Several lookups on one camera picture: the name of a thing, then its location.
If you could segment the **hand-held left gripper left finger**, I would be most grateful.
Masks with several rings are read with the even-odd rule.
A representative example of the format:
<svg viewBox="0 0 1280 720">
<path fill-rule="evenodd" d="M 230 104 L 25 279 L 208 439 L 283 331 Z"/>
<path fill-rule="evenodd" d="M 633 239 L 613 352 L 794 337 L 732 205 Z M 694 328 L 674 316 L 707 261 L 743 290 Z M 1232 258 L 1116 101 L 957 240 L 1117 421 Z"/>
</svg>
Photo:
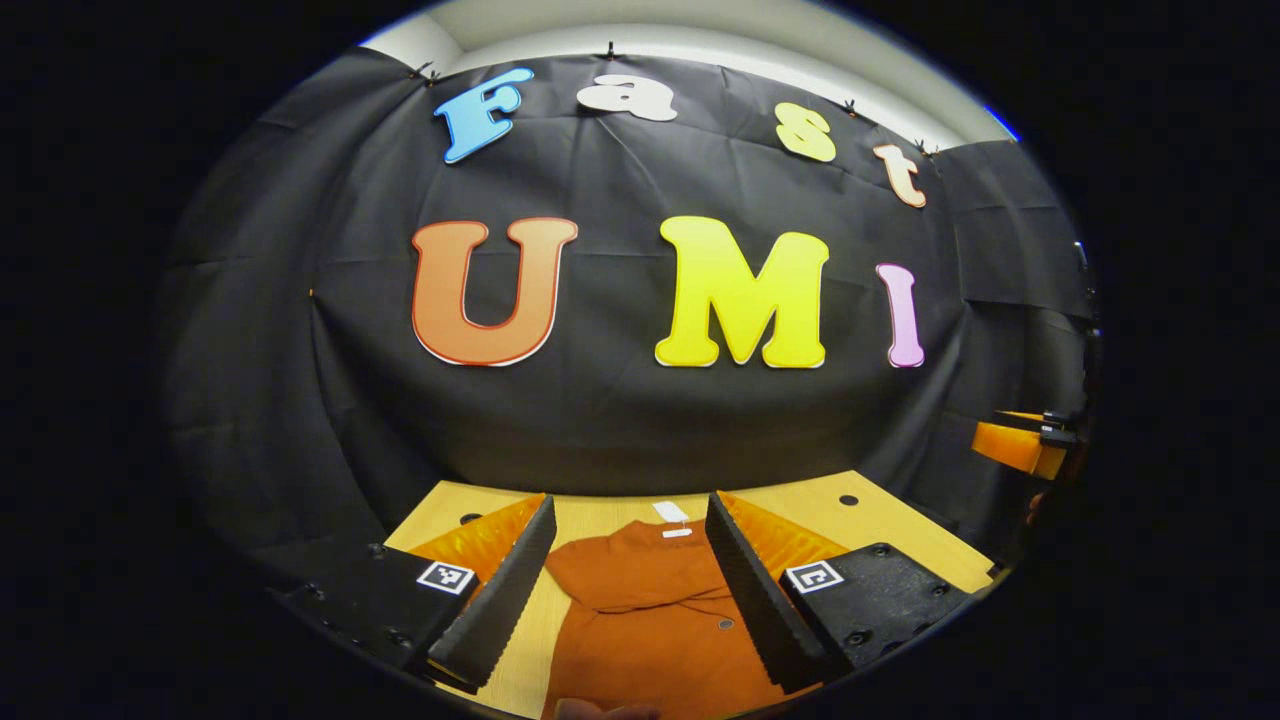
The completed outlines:
<svg viewBox="0 0 1280 720">
<path fill-rule="evenodd" d="M 554 500 L 532 495 L 411 550 L 360 546 L 273 597 L 380 667 L 475 693 L 504 653 L 556 533 Z"/>
</svg>

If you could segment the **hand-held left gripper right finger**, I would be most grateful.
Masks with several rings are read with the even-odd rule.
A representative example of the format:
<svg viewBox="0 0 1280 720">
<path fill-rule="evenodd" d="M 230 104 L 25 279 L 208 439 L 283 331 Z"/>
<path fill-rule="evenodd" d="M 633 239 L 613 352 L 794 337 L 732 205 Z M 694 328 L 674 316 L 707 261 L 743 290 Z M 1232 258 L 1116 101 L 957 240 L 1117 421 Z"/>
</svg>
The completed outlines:
<svg viewBox="0 0 1280 720">
<path fill-rule="evenodd" d="M 744 498 L 705 533 L 768 678 L 786 693 L 867 670 L 972 603 L 887 541 L 849 550 Z"/>
</svg>

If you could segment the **orange shirt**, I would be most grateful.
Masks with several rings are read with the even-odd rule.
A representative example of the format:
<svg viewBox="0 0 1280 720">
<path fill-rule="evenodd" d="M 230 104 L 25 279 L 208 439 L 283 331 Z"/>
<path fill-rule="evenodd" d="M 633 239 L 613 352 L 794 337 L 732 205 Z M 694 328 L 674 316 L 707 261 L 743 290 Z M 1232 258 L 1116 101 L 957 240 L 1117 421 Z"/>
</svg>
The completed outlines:
<svg viewBox="0 0 1280 720">
<path fill-rule="evenodd" d="M 749 635 L 704 521 L 646 524 L 576 539 L 545 568 L 570 597 L 541 720 L 562 700 L 660 720 L 721 720 L 788 698 Z"/>
</svg>

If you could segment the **black backdrop cloth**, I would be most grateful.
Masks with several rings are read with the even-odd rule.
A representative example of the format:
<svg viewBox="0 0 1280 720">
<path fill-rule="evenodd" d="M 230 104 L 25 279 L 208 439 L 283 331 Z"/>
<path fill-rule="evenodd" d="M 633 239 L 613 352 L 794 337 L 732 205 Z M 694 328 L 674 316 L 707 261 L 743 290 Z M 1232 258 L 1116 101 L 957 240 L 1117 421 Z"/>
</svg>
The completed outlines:
<svg viewBox="0 0 1280 720">
<path fill-rule="evenodd" d="M 924 154 L 694 61 L 430 85 L 358 47 L 212 170 L 155 328 L 196 509 L 300 575 L 442 480 L 658 496 L 846 470 L 1009 566 L 1044 483 L 972 438 L 1082 414 L 1096 327 L 1080 236 L 1010 140 Z"/>
</svg>

